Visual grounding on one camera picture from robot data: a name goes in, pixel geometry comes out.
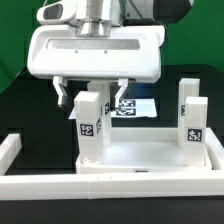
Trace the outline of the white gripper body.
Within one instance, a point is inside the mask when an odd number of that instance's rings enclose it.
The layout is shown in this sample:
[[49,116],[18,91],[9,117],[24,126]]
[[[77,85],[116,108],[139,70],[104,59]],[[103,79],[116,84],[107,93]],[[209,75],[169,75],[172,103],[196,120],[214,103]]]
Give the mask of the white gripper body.
[[29,72],[42,79],[154,83],[160,78],[163,26],[117,27],[108,37],[77,37],[75,31],[69,25],[37,28],[29,47]]

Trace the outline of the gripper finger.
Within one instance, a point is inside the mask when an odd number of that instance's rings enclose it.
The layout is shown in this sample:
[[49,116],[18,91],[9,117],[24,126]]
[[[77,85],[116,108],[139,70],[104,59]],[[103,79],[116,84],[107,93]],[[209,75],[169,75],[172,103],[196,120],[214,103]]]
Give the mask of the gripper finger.
[[53,77],[53,86],[58,94],[58,106],[65,107],[68,95],[66,93],[66,87],[68,80],[62,76]]
[[120,108],[120,100],[126,94],[129,85],[128,79],[119,79],[117,81],[118,90],[111,97],[111,110],[118,111]]

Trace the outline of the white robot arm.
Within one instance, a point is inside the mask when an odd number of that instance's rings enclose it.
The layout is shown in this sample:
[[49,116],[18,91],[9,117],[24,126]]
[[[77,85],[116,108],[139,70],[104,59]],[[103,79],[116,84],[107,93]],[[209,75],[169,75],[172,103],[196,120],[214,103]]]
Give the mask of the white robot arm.
[[51,79],[58,105],[67,103],[70,80],[116,81],[120,99],[129,83],[155,83],[168,24],[194,0],[59,0],[37,11],[27,59],[29,72]]

